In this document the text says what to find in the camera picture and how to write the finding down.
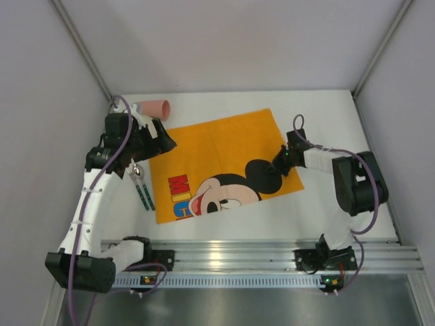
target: table surface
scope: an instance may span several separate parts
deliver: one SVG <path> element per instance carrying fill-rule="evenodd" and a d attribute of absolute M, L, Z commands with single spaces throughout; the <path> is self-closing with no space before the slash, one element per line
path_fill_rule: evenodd
<path fill-rule="evenodd" d="M 354 152 L 368 149 L 352 97 L 347 90 L 286 92 L 214 92 L 125 95 L 129 103 L 167 99 L 171 116 L 166 129 L 189 126 L 240 113 L 270 108 L 283 135 L 292 129 L 293 117 L 305 116 L 309 140 Z M 152 193 L 148 161 L 146 183 Z M 146 211 L 130 178 L 123 178 L 103 226 L 103 240 L 147 236 L 154 240 L 317 240 L 339 209 L 332 175 L 298 168 L 305 189 L 222 211 L 157 224 L 155 212 Z M 368 225 L 371 214 L 355 218 L 354 228 Z M 362 240 L 397 240 L 386 204 L 381 205 L 375 227 Z"/>

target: cartoon nose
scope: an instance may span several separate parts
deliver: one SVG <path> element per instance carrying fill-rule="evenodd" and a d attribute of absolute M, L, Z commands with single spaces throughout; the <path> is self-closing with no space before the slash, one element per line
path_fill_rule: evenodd
<path fill-rule="evenodd" d="M 217 212 L 218 206 L 214 202 L 209 202 L 207 205 L 207 213 Z"/>

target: gray wall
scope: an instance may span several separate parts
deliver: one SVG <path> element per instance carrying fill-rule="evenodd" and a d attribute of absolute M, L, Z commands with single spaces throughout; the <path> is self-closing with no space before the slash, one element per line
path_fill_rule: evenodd
<path fill-rule="evenodd" d="M 0 43 L 0 324 L 38 325 L 107 102 L 48 1 L 2 0 Z"/>
<path fill-rule="evenodd" d="M 350 89 L 402 0 L 63 0 L 114 92 Z"/>
<path fill-rule="evenodd" d="M 435 289 L 435 1 L 418 0 L 360 97 L 404 240 Z"/>

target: mickey mouse placemat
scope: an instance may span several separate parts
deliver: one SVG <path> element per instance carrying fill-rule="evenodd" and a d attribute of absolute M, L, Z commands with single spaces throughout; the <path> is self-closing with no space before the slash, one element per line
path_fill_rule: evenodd
<path fill-rule="evenodd" d="M 167 223 L 302 190 L 266 172 L 283 139 L 270 109 L 168 130 L 178 146 L 150 160 L 157 223 Z"/>

